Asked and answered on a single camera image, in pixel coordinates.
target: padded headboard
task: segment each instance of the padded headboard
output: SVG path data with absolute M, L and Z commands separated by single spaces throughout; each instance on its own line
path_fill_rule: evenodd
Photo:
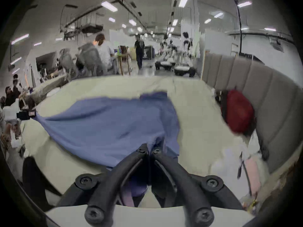
M 202 80 L 218 90 L 237 89 L 251 102 L 259 139 L 269 150 L 270 173 L 303 138 L 303 91 L 290 78 L 259 62 L 208 53 Z

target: blue cloth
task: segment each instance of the blue cloth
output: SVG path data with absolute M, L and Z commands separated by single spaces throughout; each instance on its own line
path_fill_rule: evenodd
M 93 98 L 77 101 L 65 112 L 38 121 L 55 142 L 72 154 L 108 167 L 147 143 L 179 155 L 179 122 L 165 92 L 136 99 Z

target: floor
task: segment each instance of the floor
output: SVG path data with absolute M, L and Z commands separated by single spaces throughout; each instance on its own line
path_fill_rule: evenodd
M 145 77 L 151 77 L 151 76 L 164 76 L 164 77 L 172 77 L 176 76 L 173 69 L 171 71 L 164 70 L 164 68 L 160 68 L 160 70 L 156 70 L 155 62 L 158 60 L 158 58 L 154 58 L 151 60 L 143 60 L 142 62 L 142 69 L 139 70 L 137 61 L 132 60 L 130 62 L 130 68 L 131 68 L 131 76 L 137 76 L 142 75 Z M 124 75 L 128 75 L 127 71 L 127 63 L 122 64 Z M 183 76 L 184 78 L 189 78 L 189 74 L 185 74 Z M 200 79 L 198 75 L 195 75 L 193 79 Z

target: black cord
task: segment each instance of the black cord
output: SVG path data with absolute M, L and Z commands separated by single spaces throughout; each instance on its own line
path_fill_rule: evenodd
M 61 17 L 60 17 L 60 33 L 63 32 L 63 30 L 61 29 L 61 20 L 62 20 L 62 14 L 63 14 L 64 8 L 65 8 L 65 5 L 62 8 Z
M 238 16 L 239 16 L 239 24 L 240 24 L 240 51 L 239 51 L 239 53 L 241 53 L 242 52 L 242 24 L 241 24 L 240 11 L 239 11 L 239 7 L 238 7 L 238 1 L 237 0 L 234 0 L 234 1 L 237 6 Z

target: wooden stand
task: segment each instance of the wooden stand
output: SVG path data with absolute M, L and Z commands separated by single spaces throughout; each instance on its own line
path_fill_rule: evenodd
M 129 63 L 128 63 L 128 57 L 130 57 L 130 54 L 128 54 L 128 53 L 118 55 L 118 62 L 120 65 L 121 75 L 124 75 L 123 70 L 122 70 L 122 58 L 126 58 L 128 74 L 131 75 L 131 71 L 130 71 Z

